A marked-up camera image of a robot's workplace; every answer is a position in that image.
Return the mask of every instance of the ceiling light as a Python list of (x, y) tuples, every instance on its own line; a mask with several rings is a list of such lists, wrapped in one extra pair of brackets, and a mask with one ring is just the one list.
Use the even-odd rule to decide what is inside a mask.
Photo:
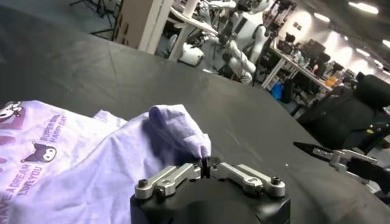
[(318, 14), (318, 13), (314, 13), (314, 16), (317, 19), (324, 21), (325, 23), (329, 23), (330, 22), (330, 18), (328, 18), (328, 17), (326, 17), (324, 15), (321, 15), (321, 14)]
[(380, 61), (378, 61), (378, 60), (374, 60), (374, 63), (379, 67), (379, 68), (383, 68), (383, 64), (382, 63), (380, 63)]
[(390, 47), (390, 41), (388, 41), (388, 40), (383, 40), (382, 43), (383, 43), (384, 45), (386, 45), (387, 47)]
[(379, 10), (375, 7), (375, 6), (372, 6), (372, 5), (368, 5), (366, 3), (354, 3), (354, 2), (349, 2), (348, 3), (350, 6), (352, 7), (355, 7), (357, 9), (360, 9), (364, 12), (368, 12), (368, 13), (372, 13), (372, 14), (378, 14), (379, 13)]
[(356, 51), (363, 54), (364, 56), (366, 57), (370, 57), (371, 55), (368, 53), (368, 52), (365, 52), (364, 50), (362, 49), (359, 49), (359, 48), (356, 48)]

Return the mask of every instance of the black table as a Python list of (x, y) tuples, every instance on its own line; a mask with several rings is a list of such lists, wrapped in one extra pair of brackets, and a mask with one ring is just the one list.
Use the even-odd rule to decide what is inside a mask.
[(0, 7), (0, 103), (37, 99), (130, 119), (182, 103), (213, 154), (278, 175), (293, 223), (389, 223), (390, 209), (355, 180), (296, 149), (316, 141), (265, 91)]

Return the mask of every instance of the white humanoid robot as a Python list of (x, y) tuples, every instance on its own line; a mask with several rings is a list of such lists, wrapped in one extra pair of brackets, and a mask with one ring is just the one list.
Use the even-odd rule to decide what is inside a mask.
[[(229, 60), (229, 67), (232, 71), (239, 77), (240, 81), (243, 84), (250, 84), (252, 82), (252, 74), (256, 71), (255, 62), (260, 56), (260, 53), (263, 49), (265, 42), (267, 41), (267, 37), (265, 35), (266, 28), (262, 26), (263, 24), (263, 11), (265, 11), (274, 0), (231, 0), (228, 2), (222, 1), (202, 1), (200, 4), (199, 15), (203, 17), (203, 20), (212, 25), (212, 21), (210, 19), (210, 9), (219, 9), (223, 10), (225, 14), (228, 14), (230, 11), (236, 10), (238, 5), (247, 6), (250, 5), (249, 13), (246, 12), (234, 12), (231, 16), (231, 20), (233, 22), (233, 30), (237, 34), (237, 38), (242, 38), (242, 33), (246, 33), (248, 37), (253, 38), (253, 47), (250, 51), (249, 58), (245, 55), (236, 40), (227, 40), (223, 43), (226, 52), (230, 54), (232, 57)], [(219, 43), (221, 41), (215, 35), (205, 33), (204, 41), (209, 41), (211, 43)], [(171, 38), (171, 45), (175, 43), (175, 37)], [(196, 66), (199, 62), (204, 58), (203, 52), (198, 48), (194, 47), (188, 43), (183, 45), (183, 53), (179, 58), (180, 61), (187, 63), (189, 65)]]

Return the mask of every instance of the lab floor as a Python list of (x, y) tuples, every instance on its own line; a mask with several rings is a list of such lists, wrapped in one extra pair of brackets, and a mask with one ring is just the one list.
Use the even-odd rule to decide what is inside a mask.
[[(84, 3), (79, 3), (73, 6), (69, 6), (70, 3), (76, 0), (0, 0), (0, 5), (10, 7), (15, 10), (22, 11), (26, 14), (41, 18), (59, 26), (76, 29), (85, 33), (95, 32), (98, 30), (104, 30), (110, 28), (107, 17), (99, 17), (99, 15), (88, 8)], [(163, 56), (167, 51), (169, 40), (162, 38), (158, 46), (158, 55)], [(213, 60), (214, 48), (205, 46), (205, 60), (199, 65), (199, 69), (208, 69), (216, 71), (223, 65), (223, 61), (217, 59)], [(216, 58), (222, 52), (217, 49)], [(295, 107), (293, 103), (285, 104), (281, 103), (281, 106), (287, 111), (292, 111)], [(390, 149), (378, 150), (374, 149), (370, 156), (379, 158), (380, 164), (390, 165)]]

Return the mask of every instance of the purple shirt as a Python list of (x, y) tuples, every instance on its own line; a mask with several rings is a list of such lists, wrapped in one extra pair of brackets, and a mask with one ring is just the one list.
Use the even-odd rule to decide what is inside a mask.
[(0, 122), (0, 223), (130, 223), (139, 179), (211, 154), (182, 105), (125, 124), (104, 111), (92, 119), (37, 101), (13, 105)]

